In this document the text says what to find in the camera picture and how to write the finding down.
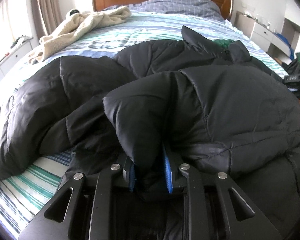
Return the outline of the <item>white drawer cabinet left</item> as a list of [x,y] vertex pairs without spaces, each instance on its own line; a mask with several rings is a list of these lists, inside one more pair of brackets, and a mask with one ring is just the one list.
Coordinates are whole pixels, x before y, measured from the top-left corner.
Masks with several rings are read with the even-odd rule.
[[0,81],[8,74],[12,67],[17,64],[33,47],[31,44],[33,38],[28,38],[0,61]]

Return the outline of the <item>blue striped bed sheet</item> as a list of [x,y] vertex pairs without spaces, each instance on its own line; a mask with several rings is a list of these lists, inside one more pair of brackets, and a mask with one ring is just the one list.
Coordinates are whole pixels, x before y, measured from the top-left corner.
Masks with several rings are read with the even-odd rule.
[[[185,25],[210,40],[240,40],[249,53],[261,60],[280,77],[286,71],[255,42],[229,21],[183,14],[133,11],[125,23],[94,29],[55,54],[113,57],[134,44],[150,40],[180,40]],[[17,239],[34,215],[53,196],[71,160],[68,151],[41,157],[25,172],[0,182],[0,234],[3,239]]]

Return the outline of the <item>black quilted puffer jacket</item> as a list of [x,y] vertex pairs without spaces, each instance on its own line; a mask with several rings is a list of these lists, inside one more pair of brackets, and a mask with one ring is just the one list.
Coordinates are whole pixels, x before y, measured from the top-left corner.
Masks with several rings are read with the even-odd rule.
[[0,108],[0,182],[41,155],[72,150],[69,178],[125,153],[141,196],[159,199],[169,150],[202,172],[228,173],[283,238],[292,236],[300,101],[242,42],[224,47],[188,27],[181,34],[38,70]]

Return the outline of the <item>cream fleece garment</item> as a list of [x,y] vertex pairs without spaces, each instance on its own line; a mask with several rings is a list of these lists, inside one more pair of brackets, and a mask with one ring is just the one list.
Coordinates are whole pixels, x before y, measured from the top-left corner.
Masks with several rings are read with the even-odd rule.
[[60,23],[50,35],[40,38],[39,46],[28,55],[28,63],[43,62],[91,30],[124,23],[131,14],[127,6],[86,14],[76,12]]

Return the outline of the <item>blue cloth on desk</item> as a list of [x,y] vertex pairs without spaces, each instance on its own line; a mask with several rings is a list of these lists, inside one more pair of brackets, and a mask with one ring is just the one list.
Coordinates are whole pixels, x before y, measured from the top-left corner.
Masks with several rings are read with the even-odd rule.
[[288,57],[289,57],[291,60],[294,60],[294,59],[295,59],[294,49],[292,48],[292,46],[291,46],[290,42],[288,41],[288,39],[285,38],[282,34],[279,34],[279,33],[275,33],[275,35],[276,35],[283,43],[285,43],[285,44],[288,46],[288,49],[289,49]]

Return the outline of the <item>blue plaid folded duvet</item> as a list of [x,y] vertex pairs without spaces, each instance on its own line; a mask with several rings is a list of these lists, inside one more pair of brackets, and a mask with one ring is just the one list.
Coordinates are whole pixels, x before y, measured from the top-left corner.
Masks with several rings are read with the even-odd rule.
[[216,3],[211,0],[148,0],[128,4],[130,11],[181,14],[225,21]]

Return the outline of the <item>white desk with drawers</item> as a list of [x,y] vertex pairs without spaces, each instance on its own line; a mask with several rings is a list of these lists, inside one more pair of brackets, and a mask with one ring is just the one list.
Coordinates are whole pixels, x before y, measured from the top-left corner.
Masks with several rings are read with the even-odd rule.
[[286,42],[253,18],[237,11],[234,26],[270,56],[292,56]]

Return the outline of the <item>beige curtain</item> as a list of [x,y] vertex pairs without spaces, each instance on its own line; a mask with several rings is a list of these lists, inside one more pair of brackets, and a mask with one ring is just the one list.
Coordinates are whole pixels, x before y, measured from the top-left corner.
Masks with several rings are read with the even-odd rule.
[[50,35],[63,21],[59,0],[31,0],[37,37]]

